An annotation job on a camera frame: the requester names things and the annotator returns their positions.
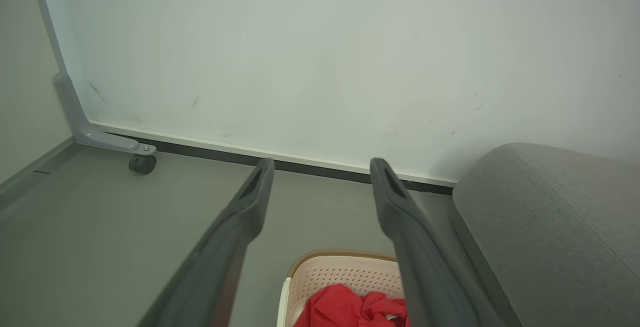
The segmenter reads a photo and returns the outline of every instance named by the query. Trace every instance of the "caster wheel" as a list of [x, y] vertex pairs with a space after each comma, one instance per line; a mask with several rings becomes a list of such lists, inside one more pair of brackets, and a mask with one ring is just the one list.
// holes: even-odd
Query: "caster wheel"
[[128, 161], [128, 169], [138, 174], [148, 175], [156, 167], [156, 158], [154, 156], [142, 156], [134, 154]]

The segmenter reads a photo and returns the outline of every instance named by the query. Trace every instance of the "gray fabric upholstery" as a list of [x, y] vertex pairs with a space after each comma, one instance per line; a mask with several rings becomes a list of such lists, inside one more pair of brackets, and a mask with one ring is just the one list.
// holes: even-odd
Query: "gray fabric upholstery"
[[522, 326], [638, 326], [640, 166], [506, 144], [453, 198]]
[[457, 240], [464, 248], [464, 251], [466, 251], [466, 256], [473, 266], [472, 269], [478, 279], [480, 279], [484, 292], [487, 297], [489, 297], [496, 313], [498, 313], [498, 316], [500, 316], [502, 322], [504, 322], [504, 327], [522, 327], [521, 321], [515, 314], [509, 299], [505, 295], [505, 291], [500, 287], [500, 282], [496, 279], [496, 275], [494, 275], [494, 272], [491, 270], [480, 248], [478, 248], [478, 244], [473, 236], [471, 236], [471, 232], [469, 232], [467, 225], [462, 220], [462, 217], [460, 217], [460, 213], [458, 213], [456, 207], [451, 207], [448, 215], [450, 225], [455, 231], [455, 236], [457, 236]]

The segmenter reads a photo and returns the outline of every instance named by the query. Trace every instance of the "perforated basket wall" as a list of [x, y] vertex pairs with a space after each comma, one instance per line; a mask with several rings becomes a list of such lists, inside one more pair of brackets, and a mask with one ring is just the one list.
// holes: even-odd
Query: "perforated basket wall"
[[398, 263], [392, 256], [355, 251], [317, 251], [298, 259], [289, 272], [285, 327], [292, 327], [315, 293], [344, 284], [356, 295], [371, 291], [404, 298]]

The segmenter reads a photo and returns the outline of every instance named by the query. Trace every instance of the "red cloth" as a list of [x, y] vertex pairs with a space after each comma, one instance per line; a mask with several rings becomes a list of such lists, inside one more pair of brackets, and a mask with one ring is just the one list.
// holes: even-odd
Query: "red cloth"
[[[387, 320], [386, 315], [398, 315]], [[382, 292], [358, 297], [344, 284], [326, 286], [307, 300], [294, 327], [410, 327], [403, 298]]]

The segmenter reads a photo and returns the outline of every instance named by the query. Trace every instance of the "metal stand leg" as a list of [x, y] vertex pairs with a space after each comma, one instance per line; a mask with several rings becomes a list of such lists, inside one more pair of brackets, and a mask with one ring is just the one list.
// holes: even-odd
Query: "metal stand leg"
[[105, 133], [91, 124], [80, 105], [80, 99], [78, 99], [76, 89], [68, 74], [56, 74], [53, 78], [53, 84], [76, 142], [142, 156], [148, 156], [156, 151], [155, 145], [140, 144], [131, 138]]

